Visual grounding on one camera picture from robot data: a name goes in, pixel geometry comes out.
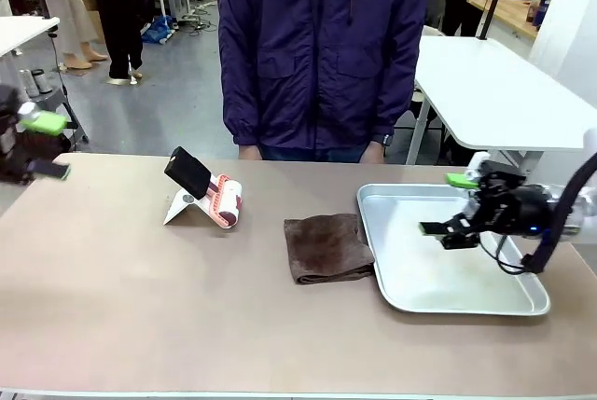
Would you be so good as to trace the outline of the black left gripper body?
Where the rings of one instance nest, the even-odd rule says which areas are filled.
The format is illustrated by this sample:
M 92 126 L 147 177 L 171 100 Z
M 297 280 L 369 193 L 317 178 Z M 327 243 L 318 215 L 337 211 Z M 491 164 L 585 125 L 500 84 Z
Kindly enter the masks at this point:
M 16 88 L 1 87 L 1 181 L 25 184 L 28 181 L 27 163 L 18 147 L 17 125 L 21 99 Z

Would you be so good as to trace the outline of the person's left hand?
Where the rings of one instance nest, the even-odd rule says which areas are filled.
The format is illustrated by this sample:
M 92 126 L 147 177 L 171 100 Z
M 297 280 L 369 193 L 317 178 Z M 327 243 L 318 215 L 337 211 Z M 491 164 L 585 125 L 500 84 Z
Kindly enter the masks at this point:
M 384 164 L 385 147 L 378 142 L 370 142 L 361 156 L 360 162 L 363 164 Z

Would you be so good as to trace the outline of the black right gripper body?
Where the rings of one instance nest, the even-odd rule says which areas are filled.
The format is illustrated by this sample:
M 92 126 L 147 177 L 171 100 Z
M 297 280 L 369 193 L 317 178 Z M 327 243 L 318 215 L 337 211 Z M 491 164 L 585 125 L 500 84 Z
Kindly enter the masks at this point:
M 495 195 L 479 203 L 479 218 L 484 231 L 538 238 L 551 225 L 555 203 L 541 185 L 524 185 Z

